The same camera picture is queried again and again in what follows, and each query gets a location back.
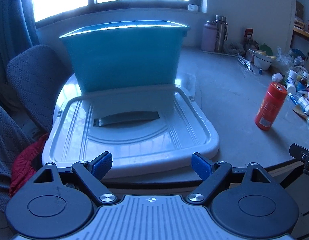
quilted chair cover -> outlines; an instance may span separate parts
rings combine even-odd
[[[12,164],[17,155],[33,142],[0,106],[0,211],[2,212],[10,200],[8,192]]]
[[[14,57],[6,72],[29,117],[49,133],[57,97],[71,72],[46,45],[34,46]]]

gray ribbed plate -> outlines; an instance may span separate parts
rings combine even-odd
[[[102,206],[81,231],[64,240],[237,240],[220,228],[202,206],[185,203],[180,196],[125,196]],[[281,240],[290,240],[286,235]]]

gray tabletop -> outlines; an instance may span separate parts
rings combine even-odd
[[[257,162],[264,168],[292,159],[289,147],[296,143],[309,149],[307,122],[292,111],[290,99],[269,131],[254,123],[271,75],[258,74],[244,68],[235,57],[203,53],[183,48],[180,56],[178,82],[194,96],[220,137],[220,149],[213,161],[223,160],[234,167]],[[54,119],[65,100],[80,95],[75,75],[64,85],[57,100]],[[137,177],[109,179],[111,182],[163,183],[198,180],[190,167]]]

pink water bottle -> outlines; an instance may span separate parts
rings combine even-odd
[[[207,21],[203,26],[201,49],[215,51],[217,27],[215,21]]]

curtain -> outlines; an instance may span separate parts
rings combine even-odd
[[[32,0],[0,0],[0,80],[13,57],[38,44]]]

